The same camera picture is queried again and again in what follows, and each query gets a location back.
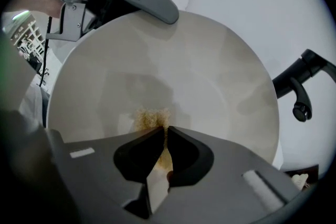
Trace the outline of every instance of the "white plate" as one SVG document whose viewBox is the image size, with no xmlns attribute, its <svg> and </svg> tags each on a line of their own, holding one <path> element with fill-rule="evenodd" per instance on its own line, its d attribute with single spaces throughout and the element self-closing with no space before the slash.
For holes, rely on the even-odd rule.
<svg viewBox="0 0 336 224">
<path fill-rule="evenodd" d="M 245 145 L 272 163 L 275 90 L 266 69 L 230 29 L 180 12 L 174 25 L 137 12 L 84 38 L 65 61 L 47 124 L 65 142 L 132 131 L 140 107 L 168 108 L 171 125 Z"/>
</svg>

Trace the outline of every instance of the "white object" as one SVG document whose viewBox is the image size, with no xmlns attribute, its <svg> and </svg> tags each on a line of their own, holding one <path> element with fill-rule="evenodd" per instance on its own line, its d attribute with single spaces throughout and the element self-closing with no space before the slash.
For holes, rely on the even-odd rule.
<svg viewBox="0 0 336 224">
<path fill-rule="evenodd" d="M 70 152 L 70 156 L 71 158 L 79 158 L 79 157 L 92 154 L 94 152 L 95 150 L 92 147 L 89 147 L 89 148 L 85 148 L 84 150 Z"/>
<path fill-rule="evenodd" d="M 42 95 L 39 83 L 40 77 L 36 74 L 23 96 L 19 112 L 26 118 L 37 120 L 42 125 Z"/>
<path fill-rule="evenodd" d="M 154 213 L 168 195 L 169 182 L 166 172 L 153 169 L 147 177 L 147 188 L 151 211 Z"/>
<path fill-rule="evenodd" d="M 28 46 L 29 50 L 36 55 L 36 57 L 38 58 L 40 62 L 43 62 L 44 39 L 43 38 L 41 38 L 42 40 L 39 39 L 41 34 L 38 34 L 39 28 L 36 26 L 36 21 L 29 23 L 28 29 L 30 30 L 30 34 L 28 38 L 31 38 L 30 46 Z"/>
<path fill-rule="evenodd" d="M 255 171 L 247 171 L 243 174 L 243 179 L 253 189 L 268 212 L 275 212 L 285 205 Z"/>
<path fill-rule="evenodd" d="M 277 147 L 277 151 L 275 153 L 274 156 L 274 160 L 272 162 L 273 167 L 275 167 L 276 169 L 280 170 L 283 163 L 284 163 L 284 157 L 283 157 L 283 153 L 282 153 L 282 146 L 281 146 L 281 142 L 278 142 L 278 147 Z"/>
<path fill-rule="evenodd" d="M 301 174 L 301 175 L 293 175 L 292 176 L 292 182 L 299 188 L 299 190 L 303 189 L 307 179 L 308 179 L 308 174 Z"/>
<path fill-rule="evenodd" d="M 15 15 L 15 16 L 13 17 L 13 20 L 15 20 L 15 19 L 21 17 L 21 16 L 24 15 L 24 14 L 27 14 L 28 12 L 29 12 L 28 10 L 25 10 L 24 12 L 21 12 L 21 13 Z"/>
<path fill-rule="evenodd" d="M 273 162 L 279 132 L 273 83 L 224 25 L 187 12 L 167 25 L 137 12 L 80 41 L 49 101 L 48 128 L 65 142 L 131 132 L 138 108 L 168 108 L 171 125 L 237 142 Z"/>
<path fill-rule="evenodd" d="M 336 63 L 336 30 L 323 0 L 190 0 L 187 11 L 214 19 L 236 32 L 275 78 L 304 50 Z M 334 156 L 336 118 L 334 82 L 323 73 L 304 84 L 314 109 L 302 124 L 292 115 L 294 93 L 279 99 L 284 169 L 318 163 L 326 172 Z"/>
</svg>

